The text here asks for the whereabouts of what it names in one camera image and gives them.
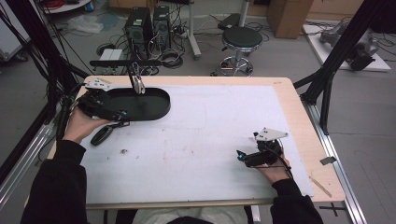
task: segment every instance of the concrete floor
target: concrete floor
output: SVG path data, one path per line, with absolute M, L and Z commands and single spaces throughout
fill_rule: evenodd
M 62 26 L 67 19 L 81 13 L 86 12 L 74 10 L 55 15 L 54 19 Z M 125 23 L 120 14 L 109 14 L 106 6 L 98 7 L 91 15 L 100 18 L 104 15 L 118 17 L 107 20 L 108 26 L 99 35 L 76 32 L 64 35 L 86 64 L 99 59 L 96 55 L 98 46 L 107 43 L 110 38 L 114 41 L 114 37 L 111 37 L 113 35 L 122 35 L 121 28 Z M 197 18 L 196 27 L 207 22 L 201 32 L 221 33 L 221 30 L 216 29 L 215 22 L 208 21 L 213 19 Z M 266 24 L 265 18 L 248 18 L 247 22 L 250 21 Z M 305 36 L 278 39 L 271 32 L 262 32 L 269 36 L 269 41 L 249 57 L 254 64 L 254 76 L 288 77 L 294 82 L 320 68 L 319 60 Z M 161 67 L 158 76 L 209 76 L 223 58 L 233 55 L 230 50 L 221 51 L 223 45 L 219 35 L 197 35 L 196 38 L 202 58 L 195 61 L 190 44 L 185 41 L 183 65 L 178 69 Z M 395 47 L 386 49 L 396 51 Z M 72 64 L 88 72 L 70 48 L 66 48 L 66 53 Z M 382 49 L 378 55 L 382 59 L 396 59 L 396 56 Z M 367 223 L 396 223 L 396 177 L 393 173 L 396 170 L 396 64 L 389 62 L 388 65 L 392 70 L 387 73 L 339 70 L 332 87 L 330 137 Z M 0 72 L 0 112 L 3 115 L 0 121 L 5 127 L 0 131 L 0 162 L 3 162 L 46 103 L 46 82 L 36 71 L 32 60 L 27 63 L 4 63 Z M 305 89 L 302 87 L 297 92 L 303 93 Z M 47 151 L 46 148 L 42 157 L 46 156 Z M 37 167 L 32 166 L 17 186 L 0 211 L 0 223 L 19 223 L 23 204 L 37 170 Z M 321 203 L 316 206 L 318 208 L 330 204 Z M 335 206 L 344 207 L 342 203 L 336 203 Z M 319 212 L 325 223 L 351 223 L 346 211 L 337 211 L 337 216 L 331 210 L 319 209 Z M 261 206 L 261 214 L 262 223 L 271 223 L 269 206 Z M 109 211 L 109 223 L 114 223 L 115 215 L 115 211 Z M 91 223 L 103 222 L 103 211 L 89 211 L 88 216 Z

